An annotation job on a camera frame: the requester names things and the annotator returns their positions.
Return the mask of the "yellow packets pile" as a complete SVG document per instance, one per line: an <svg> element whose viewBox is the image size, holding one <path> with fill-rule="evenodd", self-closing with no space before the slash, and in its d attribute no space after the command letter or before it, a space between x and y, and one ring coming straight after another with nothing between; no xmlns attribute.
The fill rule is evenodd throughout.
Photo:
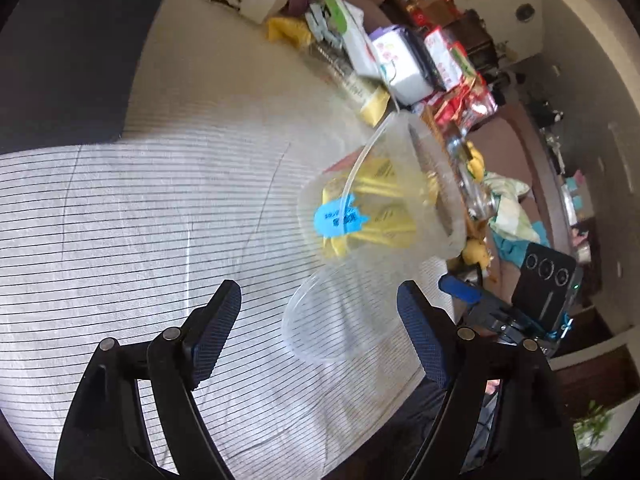
<svg viewBox="0 0 640 480"><path fill-rule="evenodd" d="M349 103L368 126L376 127L386 114L390 94L375 80L350 78L345 84Z"/></svg>

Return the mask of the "banana bunch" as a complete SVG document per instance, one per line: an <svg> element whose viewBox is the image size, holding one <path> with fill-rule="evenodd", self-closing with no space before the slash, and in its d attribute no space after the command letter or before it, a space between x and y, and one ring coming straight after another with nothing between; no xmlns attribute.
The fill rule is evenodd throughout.
<svg viewBox="0 0 640 480"><path fill-rule="evenodd" d="M471 142L466 141L464 144L464 152L468 159L464 163L466 173L476 182L482 182L486 174L486 164L482 153Z"/></svg>

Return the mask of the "white striped tablecloth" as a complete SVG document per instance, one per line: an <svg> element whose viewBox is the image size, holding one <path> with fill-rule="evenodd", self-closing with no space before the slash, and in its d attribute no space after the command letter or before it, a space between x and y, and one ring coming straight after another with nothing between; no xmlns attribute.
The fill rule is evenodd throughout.
<svg viewBox="0 0 640 480"><path fill-rule="evenodd" d="M383 427L423 377L405 331L338 364L281 334L323 264L298 196L369 136L256 25L163 0L118 140L1 151L1 411L45 474L99 341L155 336L228 279L242 310L195 400L235 477L335 474Z"/></svg>

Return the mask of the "black remote control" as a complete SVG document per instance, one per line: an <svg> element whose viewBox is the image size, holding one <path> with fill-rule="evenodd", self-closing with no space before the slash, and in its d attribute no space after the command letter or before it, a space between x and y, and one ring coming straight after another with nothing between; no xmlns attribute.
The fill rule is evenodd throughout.
<svg viewBox="0 0 640 480"><path fill-rule="evenodd" d="M425 47L424 41L409 27L402 29L402 36L407 41L409 51L416 60L416 65L420 68L421 74L428 83L437 91L444 91L445 86L439 71Z"/></svg>

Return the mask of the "clear plastic tub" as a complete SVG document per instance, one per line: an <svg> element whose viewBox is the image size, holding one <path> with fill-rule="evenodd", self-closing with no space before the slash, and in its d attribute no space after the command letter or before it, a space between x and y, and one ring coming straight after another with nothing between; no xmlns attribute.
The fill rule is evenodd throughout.
<svg viewBox="0 0 640 480"><path fill-rule="evenodd" d="M326 260L450 259L466 240L457 178L432 130L406 110L311 180L297 201L306 245Z"/></svg>

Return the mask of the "green white printed plastic bag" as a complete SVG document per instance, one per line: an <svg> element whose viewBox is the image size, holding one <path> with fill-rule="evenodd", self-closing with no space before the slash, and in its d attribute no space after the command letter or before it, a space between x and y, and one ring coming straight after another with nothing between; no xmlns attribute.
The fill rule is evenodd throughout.
<svg viewBox="0 0 640 480"><path fill-rule="evenodd" d="M385 80L359 8L345 0L311 0L304 17L314 39L342 50L359 76Z"/></svg>

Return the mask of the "red snack bags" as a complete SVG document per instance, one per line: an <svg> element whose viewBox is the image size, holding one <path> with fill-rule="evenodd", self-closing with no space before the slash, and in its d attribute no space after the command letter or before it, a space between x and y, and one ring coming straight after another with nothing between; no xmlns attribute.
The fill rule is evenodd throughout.
<svg viewBox="0 0 640 480"><path fill-rule="evenodd" d="M452 42L436 27L425 36L424 44L442 84L442 90L427 101L437 125L455 124L465 134L496 114L498 105L485 79L459 41Z"/></svg>

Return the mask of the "black open storage box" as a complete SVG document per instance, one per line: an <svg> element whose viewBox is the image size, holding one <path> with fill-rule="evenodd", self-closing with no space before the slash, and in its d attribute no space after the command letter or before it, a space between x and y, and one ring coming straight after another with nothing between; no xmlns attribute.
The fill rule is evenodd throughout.
<svg viewBox="0 0 640 480"><path fill-rule="evenodd" d="M163 0L18 0L1 29L4 154L118 140Z"/></svg>

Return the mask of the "yellow descaler packet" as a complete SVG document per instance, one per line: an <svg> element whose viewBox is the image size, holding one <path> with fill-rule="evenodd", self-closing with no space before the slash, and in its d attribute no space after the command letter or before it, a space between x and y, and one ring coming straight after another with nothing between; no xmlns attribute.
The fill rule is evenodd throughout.
<svg viewBox="0 0 640 480"><path fill-rule="evenodd" d="M405 188L387 157L371 157L360 167L340 211L349 172L330 177L314 212L314 230L329 257L344 257L365 244L400 249L416 240L418 225L410 214Z"/></svg>

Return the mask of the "white tissue box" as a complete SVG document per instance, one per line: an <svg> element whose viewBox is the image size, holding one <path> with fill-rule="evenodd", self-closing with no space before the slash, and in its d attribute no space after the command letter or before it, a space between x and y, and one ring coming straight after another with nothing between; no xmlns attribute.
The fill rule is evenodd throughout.
<svg viewBox="0 0 640 480"><path fill-rule="evenodd" d="M402 36L406 26L394 25L378 28L370 39L394 98L403 106L413 106L429 96L435 89L421 74L416 60Z"/></svg>

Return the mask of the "clear round tub lid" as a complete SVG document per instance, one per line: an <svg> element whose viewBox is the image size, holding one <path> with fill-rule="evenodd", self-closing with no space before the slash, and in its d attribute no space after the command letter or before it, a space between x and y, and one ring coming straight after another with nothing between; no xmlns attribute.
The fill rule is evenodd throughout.
<svg viewBox="0 0 640 480"><path fill-rule="evenodd" d="M286 348L312 364L348 362L401 334L399 286L420 262L384 252L356 252L325 264L288 300L281 334Z"/></svg>

